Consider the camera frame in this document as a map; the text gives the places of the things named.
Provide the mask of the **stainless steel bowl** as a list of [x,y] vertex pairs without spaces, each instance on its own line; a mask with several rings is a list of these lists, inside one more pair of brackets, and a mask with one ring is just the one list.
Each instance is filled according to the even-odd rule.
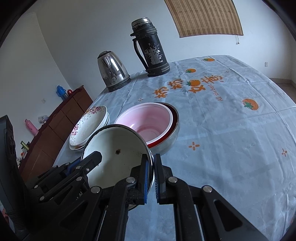
[[150,148],[152,154],[160,154],[164,155],[167,153],[174,143],[176,142],[180,130],[180,117],[177,109],[169,104],[169,103],[161,103],[162,105],[165,105],[173,114],[173,123],[168,131],[168,133],[164,136],[164,139],[154,147]]

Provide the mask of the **white enamel bowl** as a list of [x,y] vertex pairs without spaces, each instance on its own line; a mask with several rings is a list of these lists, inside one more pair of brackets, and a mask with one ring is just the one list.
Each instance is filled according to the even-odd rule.
[[[123,125],[108,125],[97,130],[87,141],[81,160],[94,151],[102,154],[102,161],[87,174],[87,178],[90,188],[100,188],[100,191],[96,194],[100,205],[109,203],[116,184],[125,184],[127,178],[133,178],[130,177],[131,170],[133,167],[140,165],[142,154],[148,156],[150,190],[154,177],[152,153],[144,139],[134,130]],[[135,181],[127,185],[127,205],[129,209],[144,205],[132,204],[130,201],[130,190],[134,184]]]

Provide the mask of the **red plastic bowl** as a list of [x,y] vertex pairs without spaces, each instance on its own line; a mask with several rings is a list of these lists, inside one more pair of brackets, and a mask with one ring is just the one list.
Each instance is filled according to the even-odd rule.
[[152,148],[172,127],[173,113],[161,103],[142,103],[127,109],[115,120],[115,123],[136,131],[147,146]]

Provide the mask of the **brown wooden sideboard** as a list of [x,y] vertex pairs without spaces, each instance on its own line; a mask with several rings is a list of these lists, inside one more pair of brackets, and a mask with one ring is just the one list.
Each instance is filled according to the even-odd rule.
[[53,166],[74,126],[92,102],[84,86],[80,86],[52,112],[20,164],[19,173],[25,182]]

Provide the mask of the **pink thermos bottle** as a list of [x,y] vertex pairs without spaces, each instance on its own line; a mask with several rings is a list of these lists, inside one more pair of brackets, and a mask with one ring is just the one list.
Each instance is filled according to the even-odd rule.
[[36,136],[38,134],[39,130],[34,126],[34,124],[30,120],[25,119],[25,125],[33,136]]

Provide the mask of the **green gold can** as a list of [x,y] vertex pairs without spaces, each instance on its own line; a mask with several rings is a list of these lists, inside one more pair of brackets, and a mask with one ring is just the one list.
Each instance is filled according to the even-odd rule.
[[30,142],[25,143],[24,141],[21,141],[22,149],[29,150]]

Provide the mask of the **crumpled plastic bag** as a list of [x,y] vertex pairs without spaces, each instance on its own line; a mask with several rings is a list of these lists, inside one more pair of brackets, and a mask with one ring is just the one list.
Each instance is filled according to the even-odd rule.
[[38,122],[41,123],[41,124],[44,124],[46,123],[46,121],[48,120],[48,116],[47,115],[42,115],[42,116],[39,116],[38,117]]

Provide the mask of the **small red object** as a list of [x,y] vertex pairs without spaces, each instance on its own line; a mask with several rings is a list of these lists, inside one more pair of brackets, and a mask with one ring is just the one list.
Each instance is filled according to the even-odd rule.
[[70,90],[70,89],[69,89],[69,90],[67,90],[67,94],[68,94],[68,95],[71,95],[72,93],[73,93],[73,91],[72,91],[72,90]]

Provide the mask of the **blue thermos bottle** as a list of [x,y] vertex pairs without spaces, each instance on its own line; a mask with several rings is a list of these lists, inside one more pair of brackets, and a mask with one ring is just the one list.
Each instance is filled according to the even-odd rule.
[[61,97],[63,101],[68,98],[68,94],[67,94],[66,90],[63,87],[61,87],[60,85],[57,86],[56,94],[59,97]]

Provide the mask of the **white printed tablecloth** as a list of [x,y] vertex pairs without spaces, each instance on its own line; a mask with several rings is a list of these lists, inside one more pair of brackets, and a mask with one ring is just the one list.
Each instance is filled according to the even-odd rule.
[[295,215],[295,103],[261,72],[229,55],[170,64],[170,72],[131,76],[125,87],[93,97],[111,122],[145,102],[166,102],[180,132],[161,157],[189,185],[212,186],[269,240]]

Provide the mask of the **stainless steel electric kettle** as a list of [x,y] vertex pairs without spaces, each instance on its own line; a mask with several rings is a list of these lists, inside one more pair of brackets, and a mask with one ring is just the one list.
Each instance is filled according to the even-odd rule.
[[121,89],[130,83],[125,66],[112,51],[103,51],[97,57],[98,68],[109,92]]

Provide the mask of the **black thermos flask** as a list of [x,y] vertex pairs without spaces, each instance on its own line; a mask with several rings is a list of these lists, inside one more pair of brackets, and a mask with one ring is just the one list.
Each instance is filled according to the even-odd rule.
[[149,18],[140,18],[132,22],[134,50],[149,77],[164,75],[170,71],[158,32]]

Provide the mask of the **bamboo window blind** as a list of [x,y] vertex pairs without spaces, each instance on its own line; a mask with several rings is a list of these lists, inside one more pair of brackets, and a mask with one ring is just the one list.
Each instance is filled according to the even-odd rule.
[[179,37],[242,36],[238,12],[230,0],[167,0]]

